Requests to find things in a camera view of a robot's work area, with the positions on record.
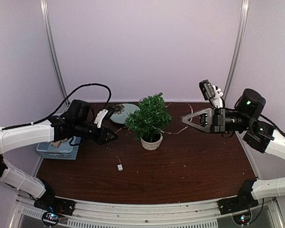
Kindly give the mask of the white battery box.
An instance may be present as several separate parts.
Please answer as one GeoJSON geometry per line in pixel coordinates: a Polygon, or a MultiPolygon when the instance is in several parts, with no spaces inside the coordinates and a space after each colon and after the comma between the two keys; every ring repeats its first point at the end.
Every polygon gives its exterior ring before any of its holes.
{"type": "Polygon", "coordinates": [[[118,168],[119,171],[123,171],[123,170],[124,170],[122,164],[118,164],[118,165],[117,165],[117,168],[118,168]]]}

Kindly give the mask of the small green christmas tree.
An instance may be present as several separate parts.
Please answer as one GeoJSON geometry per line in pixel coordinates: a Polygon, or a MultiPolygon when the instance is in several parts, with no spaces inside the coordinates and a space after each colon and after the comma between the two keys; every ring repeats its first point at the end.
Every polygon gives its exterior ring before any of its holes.
{"type": "Polygon", "coordinates": [[[153,151],[159,148],[163,140],[162,131],[172,122],[163,93],[149,95],[138,103],[139,110],[128,114],[125,126],[136,133],[135,140],[142,147],[153,151]]]}

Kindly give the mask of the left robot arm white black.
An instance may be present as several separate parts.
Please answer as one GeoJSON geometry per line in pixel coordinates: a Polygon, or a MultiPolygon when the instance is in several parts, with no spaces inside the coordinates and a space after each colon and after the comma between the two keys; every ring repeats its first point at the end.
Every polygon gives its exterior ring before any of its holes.
{"type": "Polygon", "coordinates": [[[111,129],[102,125],[114,113],[113,107],[105,107],[88,122],[90,105],[82,100],[73,100],[69,108],[60,115],[51,114],[44,120],[19,126],[0,127],[0,181],[18,190],[24,191],[49,211],[59,206],[51,187],[23,170],[6,161],[3,155],[11,150],[36,143],[57,142],[64,139],[80,137],[93,140],[98,145],[118,138],[111,129]]]}

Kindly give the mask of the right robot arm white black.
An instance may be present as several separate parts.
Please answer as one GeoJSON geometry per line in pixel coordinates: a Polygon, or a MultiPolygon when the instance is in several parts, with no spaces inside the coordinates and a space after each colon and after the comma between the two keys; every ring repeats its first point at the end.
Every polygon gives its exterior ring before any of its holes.
{"type": "MultiPolygon", "coordinates": [[[[244,132],[243,140],[253,149],[285,160],[285,133],[267,117],[262,121],[266,100],[257,91],[246,88],[234,109],[206,108],[182,117],[182,122],[200,132],[224,134],[244,132]]],[[[252,200],[285,196],[285,177],[247,180],[234,199],[237,209],[245,209],[252,200]]]]}

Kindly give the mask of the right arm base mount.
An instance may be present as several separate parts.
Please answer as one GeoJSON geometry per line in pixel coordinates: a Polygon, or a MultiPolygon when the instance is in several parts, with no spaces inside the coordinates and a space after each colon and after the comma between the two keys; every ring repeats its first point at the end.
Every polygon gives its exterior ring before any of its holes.
{"type": "Polygon", "coordinates": [[[258,200],[254,199],[247,191],[240,191],[235,197],[223,198],[218,201],[221,215],[248,210],[256,206],[258,206],[258,200]]]}

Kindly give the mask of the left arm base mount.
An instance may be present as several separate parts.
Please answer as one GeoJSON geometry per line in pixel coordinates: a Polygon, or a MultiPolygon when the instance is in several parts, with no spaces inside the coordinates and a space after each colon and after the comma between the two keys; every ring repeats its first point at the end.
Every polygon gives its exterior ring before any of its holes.
{"type": "Polygon", "coordinates": [[[54,212],[59,215],[72,216],[76,203],[73,200],[67,200],[62,198],[55,198],[54,202],[50,206],[46,206],[45,203],[40,200],[35,200],[34,207],[43,209],[48,212],[54,212]]]}

